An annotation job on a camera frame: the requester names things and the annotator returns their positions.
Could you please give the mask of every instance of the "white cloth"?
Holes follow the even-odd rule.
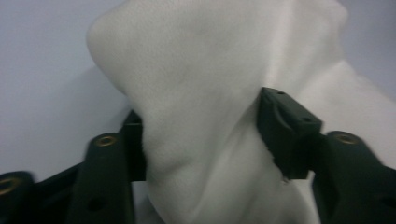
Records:
[[[343,58],[346,17],[333,0],[134,0],[94,24],[93,59],[143,118],[149,197],[166,223],[317,222],[256,131],[261,86],[325,130],[396,145],[395,103]]]

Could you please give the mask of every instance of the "brass screw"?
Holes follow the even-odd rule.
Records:
[[[105,136],[96,140],[95,144],[99,147],[107,147],[113,145],[116,142],[117,142],[117,138],[113,136]]]
[[[16,177],[9,177],[9,178],[0,180],[0,186],[8,184],[8,186],[6,188],[0,189],[0,196],[10,193],[20,183],[21,183],[21,180]]]
[[[335,138],[344,143],[344,144],[349,144],[349,145],[355,145],[358,144],[358,139],[356,139],[354,136],[349,135],[349,134],[344,134],[344,133],[339,133],[335,136]]]

